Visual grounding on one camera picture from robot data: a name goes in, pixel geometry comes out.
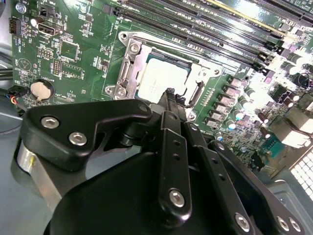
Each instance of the chip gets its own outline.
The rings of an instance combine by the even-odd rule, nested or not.
[[[269,101],[266,106],[272,107],[273,105],[274,105],[274,103]]]
[[[86,14],[86,17],[85,17],[86,21],[92,21],[92,15],[91,14]]]
[[[251,136],[252,136],[252,134],[251,134],[251,133],[246,133],[245,138],[246,138],[246,139],[250,139],[250,138],[251,138]]]
[[[245,115],[244,118],[243,118],[243,121],[249,121],[249,120],[250,120],[250,116]]]

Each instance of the capacitor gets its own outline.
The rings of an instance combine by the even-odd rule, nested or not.
[[[236,129],[236,124],[232,120],[228,120],[226,122],[226,125],[229,128],[229,130],[235,130]]]
[[[41,18],[41,17],[32,18],[32,19],[30,20],[30,24],[31,24],[33,27],[37,27],[37,25],[38,25],[39,23],[42,23],[42,22],[44,22],[44,20],[43,20],[43,18]]]
[[[299,67],[296,67],[290,63],[287,63],[283,68],[290,75],[295,75],[296,73],[299,72]]]
[[[255,100],[257,98],[257,93],[253,89],[247,90],[246,94],[250,97],[250,99]]]
[[[268,118],[263,113],[258,113],[258,117],[264,124],[268,123]]]
[[[236,120],[238,120],[238,121],[240,121],[244,118],[244,114],[239,109],[236,109],[235,111],[233,111],[233,115],[235,116]]]
[[[21,13],[21,14],[24,14],[24,13],[26,13],[26,11],[27,11],[26,6],[25,6],[23,3],[21,3],[21,2],[18,2],[18,3],[15,5],[15,9],[16,9],[19,13]]]
[[[290,95],[289,95],[289,98],[293,101],[293,102],[296,102],[300,99],[300,96],[298,96],[296,93],[294,92],[291,92]]]
[[[249,109],[251,107],[251,103],[249,103],[246,99],[242,99],[240,104],[244,109]]]
[[[287,98],[283,101],[283,103],[288,107],[291,108],[293,106],[293,101],[290,98]]]
[[[298,67],[301,67],[303,66],[305,63],[307,63],[307,59],[300,56],[300,55],[297,55],[297,54],[294,54],[294,53],[291,53],[290,56],[289,56],[289,60],[293,63],[295,63]]]
[[[270,137],[270,132],[265,129],[264,127],[261,127],[260,128],[260,131],[262,133],[262,136],[265,138],[265,139],[268,139]]]
[[[217,133],[215,134],[215,138],[216,138],[218,141],[223,141],[223,136],[222,136],[221,132],[217,132]]]
[[[312,65],[309,66],[308,72],[309,72],[309,73],[313,73],[313,66],[312,66]]]

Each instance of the bolt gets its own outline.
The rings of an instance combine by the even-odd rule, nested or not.
[[[293,226],[293,228],[296,229],[296,231],[301,232],[300,226],[297,224],[297,222],[295,222],[294,219],[289,218],[289,221],[290,221],[291,225]]]
[[[191,129],[193,129],[194,131],[197,131],[197,127],[194,124],[190,125]]]
[[[183,207],[185,205],[183,195],[175,189],[170,191],[170,200],[176,207]]]
[[[243,231],[245,231],[246,233],[250,231],[250,225],[247,219],[244,218],[241,214],[235,213],[235,220]]]
[[[221,150],[225,150],[224,146],[221,143],[218,143],[217,147],[220,148]]]
[[[27,11],[26,6],[20,2],[15,5],[15,9],[21,14],[24,14]]]
[[[60,123],[54,117],[44,117],[43,119],[41,119],[41,125],[48,129],[54,129],[57,128]]]
[[[276,219],[277,219],[278,224],[280,225],[280,227],[282,227],[286,232],[288,232],[289,231],[288,224],[279,216]]]
[[[79,132],[73,132],[72,134],[70,134],[68,139],[73,145],[83,146],[87,143],[86,136],[83,133]]]
[[[135,54],[139,52],[139,46],[136,43],[131,44],[131,52]]]

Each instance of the black plastic part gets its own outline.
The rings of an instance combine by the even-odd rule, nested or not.
[[[21,36],[22,34],[22,22],[21,20],[12,17],[9,19],[9,32],[15,36]]]
[[[25,113],[20,136],[31,152],[61,169],[74,171],[87,163],[95,150],[97,134],[133,121],[146,122],[151,116],[150,108],[135,99],[41,106]],[[60,125],[54,129],[44,128],[41,124],[44,117],[54,117]],[[83,133],[87,143],[84,146],[73,145],[68,140],[73,132]]]
[[[8,89],[7,94],[12,95],[15,97],[23,97],[27,94],[28,88],[27,87],[21,87],[18,85],[14,85],[13,87]]]
[[[45,235],[220,235],[217,203],[190,172],[192,216],[179,228],[163,226],[152,211],[158,156],[141,153],[72,189],[57,206]]]
[[[212,141],[209,145],[214,149],[227,169],[239,195],[244,195],[244,207],[249,208],[258,229],[265,235],[288,234],[303,235],[304,228],[296,217],[281,204],[279,199],[239,160],[235,154],[220,141]],[[277,223],[277,217],[281,217],[289,226],[288,232],[284,231]],[[300,226],[301,232],[296,231],[290,223],[292,218]]]
[[[187,138],[189,156],[195,158],[195,162],[202,173],[203,182],[207,184],[207,187],[214,189],[212,194],[216,196],[216,201],[219,205],[216,217],[224,222],[224,226],[220,228],[221,232],[229,235],[254,235],[254,227],[222,164],[220,156],[207,148],[200,130],[193,123],[185,122],[183,126]],[[235,220],[237,213],[247,219],[250,227],[248,232],[244,232],[238,226]]]
[[[180,119],[170,111],[162,114],[158,157],[160,173],[156,212],[166,227],[177,228],[189,219],[192,209],[186,139],[180,135]],[[171,190],[183,195],[182,207],[171,202]]]

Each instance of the black connector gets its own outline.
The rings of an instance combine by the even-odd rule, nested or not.
[[[21,20],[12,17],[9,19],[9,30],[10,33],[16,36],[21,36],[22,34],[22,22]]]
[[[18,85],[14,85],[13,87],[8,89],[7,94],[12,95],[15,97],[23,97],[27,94],[28,88],[27,87],[21,87]]]

